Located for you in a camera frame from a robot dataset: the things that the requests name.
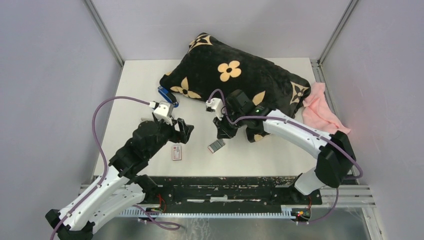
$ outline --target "black pillow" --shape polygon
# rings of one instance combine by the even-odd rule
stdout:
[[[311,91],[306,79],[207,33],[201,33],[189,44],[181,63],[159,83],[171,92],[203,102],[215,89],[221,89],[225,96],[240,89],[256,105],[279,109],[292,118]],[[267,134],[251,129],[246,133],[250,142]]]

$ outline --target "small gray rectangular object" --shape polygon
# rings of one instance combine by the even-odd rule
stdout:
[[[222,139],[218,139],[216,141],[214,141],[211,145],[209,145],[207,147],[207,149],[209,149],[209,151],[211,153],[215,153],[216,151],[218,151],[220,148],[225,146],[225,142]]]

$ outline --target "gray floor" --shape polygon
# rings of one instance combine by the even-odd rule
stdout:
[[[313,209],[312,219],[327,209]],[[114,218],[94,240],[370,240],[361,209],[336,209],[326,220],[296,226],[286,219],[163,218],[184,226],[177,231],[144,225],[134,218]]]

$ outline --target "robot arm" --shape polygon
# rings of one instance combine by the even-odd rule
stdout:
[[[284,138],[317,159],[316,167],[302,173],[292,186],[304,196],[324,186],[337,188],[353,166],[330,142],[356,160],[349,139],[343,132],[330,134],[320,131],[288,117],[280,110],[254,105],[241,90],[228,95],[225,103],[220,98],[212,98],[206,102],[206,110],[216,114],[213,122],[218,139],[230,139],[236,135],[239,127],[246,125],[250,129]]]
[[[78,198],[61,210],[52,209],[46,219],[55,228],[61,240],[90,240],[105,223],[126,208],[141,203],[145,198],[154,197],[156,184],[147,176],[137,174],[147,167],[149,160],[168,141],[187,143],[192,125],[183,119],[172,117],[173,105],[167,102],[156,103],[153,121],[144,121],[132,133],[132,137],[109,161],[107,174],[101,184],[98,177]],[[124,191],[111,195],[122,185]],[[82,203],[72,212],[76,203]]]

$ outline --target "white panel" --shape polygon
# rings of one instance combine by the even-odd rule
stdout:
[[[93,111],[119,73],[82,0],[0,2],[0,239],[49,239],[44,215],[90,178]]]
[[[297,74],[310,83],[315,82],[308,58],[274,58],[274,63]],[[145,101],[160,101],[157,87],[164,73],[174,69],[179,60],[133,60],[126,61],[116,92],[118,96],[130,96]],[[150,176],[294,176],[316,165],[316,160],[302,148],[270,135],[259,142],[250,143],[244,128],[238,130],[226,145],[215,153],[208,145],[217,139],[213,123],[215,114],[206,112],[204,102],[175,94],[179,107],[173,110],[175,118],[182,118],[194,130],[187,144],[182,144],[182,160],[172,161],[172,147],[168,142],[150,160],[142,174]],[[296,120],[302,121],[301,110]],[[152,110],[146,105],[128,100],[113,103],[103,140],[103,149],[110,159],[132,136],[141,118],[152,119]],[[103,172],[99,158],[95,174]]]
[[[349,0],[94,0],[125,60],[180,59],[201,32],[267,58],[317,59]]]
[[[323,69],[388,240],[423,239],[423,13],[422,0],[360,1]]]

